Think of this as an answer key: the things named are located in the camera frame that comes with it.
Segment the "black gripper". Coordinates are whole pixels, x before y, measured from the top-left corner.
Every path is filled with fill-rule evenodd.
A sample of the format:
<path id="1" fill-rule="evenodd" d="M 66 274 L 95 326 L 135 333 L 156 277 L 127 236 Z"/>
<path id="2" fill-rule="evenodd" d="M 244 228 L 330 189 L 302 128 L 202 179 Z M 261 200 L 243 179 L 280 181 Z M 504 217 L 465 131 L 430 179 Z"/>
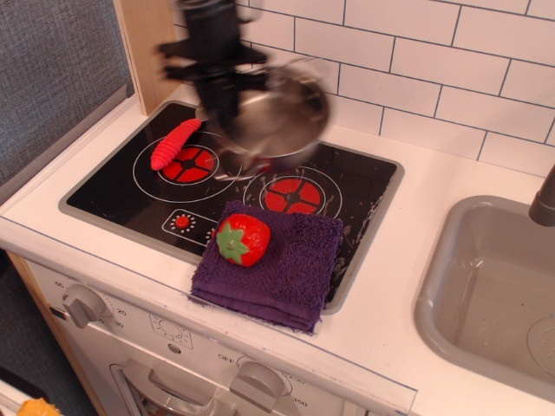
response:
<path id="1" fill-rule="evenodd" d="M 268 73 L 241 74 L 237 67 L 265 64 L 264 53 L 241 42 L 240 25 L 245 21 L 235 8 L 182 8 L 186 39 L 162 43 L 157 47 L 166 58 L 192 61 L 187 67 L 165 67 L 166 76 L 194 81 L 208 120 L 230 138 L 238 117 L 240 90 L 266 90 Z"/>

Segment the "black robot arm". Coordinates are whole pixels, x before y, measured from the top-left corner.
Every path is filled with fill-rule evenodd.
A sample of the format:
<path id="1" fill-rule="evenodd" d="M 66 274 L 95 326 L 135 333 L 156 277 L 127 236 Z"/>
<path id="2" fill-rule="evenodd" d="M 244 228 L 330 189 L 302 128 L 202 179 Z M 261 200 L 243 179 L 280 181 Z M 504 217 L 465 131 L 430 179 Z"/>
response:
<path id="1" fill-rule="evenodd" d="M 166 58 L 179 57 L 188 66 L 165 67 L 166 78 L 193 83 L 208 120 L 226 137 L 238 131 L 239 95 L 266 89 L 267 75 L 238 71 L 246 64 L 265 64 L 267 56 L 241 42 L 233 1 L 178 1 L 188 29 L 187 39 L 158 47 Z"/>

